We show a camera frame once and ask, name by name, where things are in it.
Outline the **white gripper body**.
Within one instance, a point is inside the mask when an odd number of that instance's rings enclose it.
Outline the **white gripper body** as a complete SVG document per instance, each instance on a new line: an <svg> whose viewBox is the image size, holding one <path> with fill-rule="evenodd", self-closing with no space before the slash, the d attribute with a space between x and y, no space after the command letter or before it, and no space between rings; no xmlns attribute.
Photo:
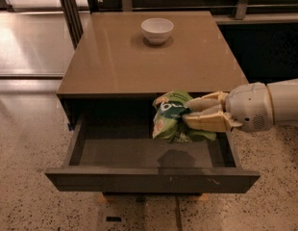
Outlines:
<svg viewBox="0 0 298 231"><path fill-rule="evenodd" d="M257 82L233 89L226 97L226 112L244 132L267 131L273 127L271 94L267 85Z"/></svg>

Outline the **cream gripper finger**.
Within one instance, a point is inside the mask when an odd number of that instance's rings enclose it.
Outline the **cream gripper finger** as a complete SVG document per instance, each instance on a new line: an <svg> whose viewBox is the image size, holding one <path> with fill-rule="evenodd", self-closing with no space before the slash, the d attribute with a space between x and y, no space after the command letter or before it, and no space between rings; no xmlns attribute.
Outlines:
<svg viewBox="0 0 298 231"><path fill-rule="evenodd" d="M227 92L216 91L201 97L193 98L185 103L185 106L190 108L193 112L202 112L214 106L220 106L222 110L225 109L225 100L228 96Z"/></svg>
<svg viewBox="0 0 298 231"><path fill-rule="evenodd" d="M183 121L190 129L218 133L231 131L233 128L243 126L243 123L234 120L231 114L222 111L209 115L190 113L183 115Z"/></svg>

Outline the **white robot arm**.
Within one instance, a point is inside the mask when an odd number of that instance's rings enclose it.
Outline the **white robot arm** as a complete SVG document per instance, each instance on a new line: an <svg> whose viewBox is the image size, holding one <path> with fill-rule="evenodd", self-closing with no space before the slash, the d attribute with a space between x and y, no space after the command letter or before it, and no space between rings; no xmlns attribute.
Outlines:
<svg viewBox="0 0 298 231"><path fill-rule="evenodd" d="M191 129L226 132L267 131L274 125L298 127L298 79L236 87L187 101L191 113L183 115Z"/></svg>

